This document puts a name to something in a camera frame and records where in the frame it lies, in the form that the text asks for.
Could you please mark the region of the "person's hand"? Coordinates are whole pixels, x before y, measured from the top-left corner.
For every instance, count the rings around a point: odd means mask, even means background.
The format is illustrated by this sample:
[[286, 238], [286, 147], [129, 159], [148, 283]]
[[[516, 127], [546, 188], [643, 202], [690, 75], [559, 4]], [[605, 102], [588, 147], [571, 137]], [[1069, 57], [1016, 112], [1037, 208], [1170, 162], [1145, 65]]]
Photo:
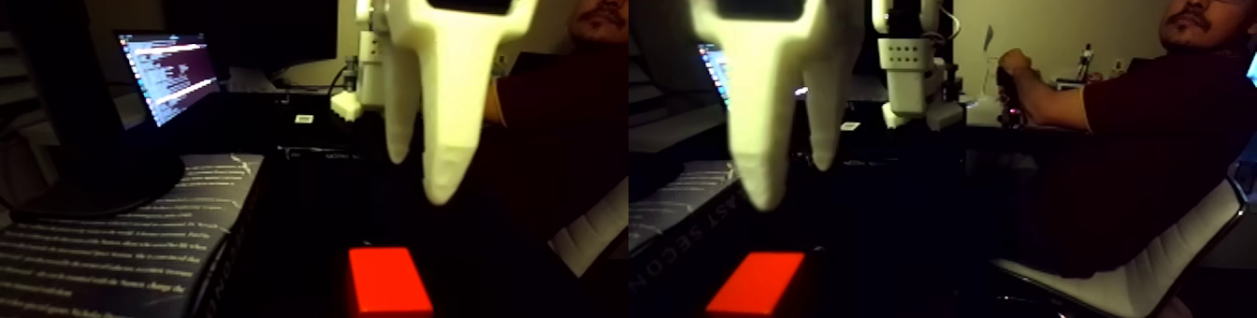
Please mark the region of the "person's hand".
[[999, 68], [1013, 79], [1022, 77], [1035, 77], [1035, 68], [1031, 59], [1021, 50], [1009, 50], [999, 58]]

